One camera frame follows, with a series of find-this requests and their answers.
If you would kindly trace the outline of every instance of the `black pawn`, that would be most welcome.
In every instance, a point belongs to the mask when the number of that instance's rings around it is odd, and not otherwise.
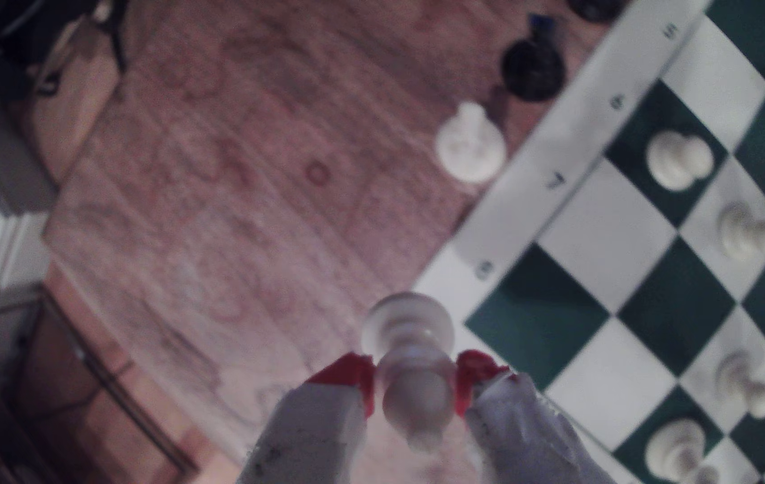
[[[583,20],[594,23],[612,22],[625,6],[624,0],[568,0],[568,6]]]
[[[506,89],[524,101],[546,101],[561,91],[565,64],[553,45],[553,20],[531,17],[532,37],[515,42],[502,57]]]

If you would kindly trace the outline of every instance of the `white chess piece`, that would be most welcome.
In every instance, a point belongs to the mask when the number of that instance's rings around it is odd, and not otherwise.
[[[757,253],[765,256],[765,220],[755,220],[747,204],[726,207],[717,230],[727,256],[739,261],[749,260]]]
[[[742,400],[755,419],[764,419],[765,383],[753,381],[752,369],[745,351],[730,355],[717,370],[717,390],[722,398]]]
[[[690,188],[714,170],[714,154],[698,136],[661,131],[648,142],[646,165],[661,187],[671,191]]]
[[[362,349],[379,361],[382,412],[412,450],[438,449],[454,416],[453,347],[451,317],[422,294],[388,296],[365,320]]]
[[[505,164],[505,139],[487,118],[482,105],[461,103],[436,138],[436,152],[445,170],[458,180],[480,183]]]
[[[646,445],[646,467],[655,477],[680,484],[717,484],[720,474],[703,466],[705,432],[691,419],[661,427]]]

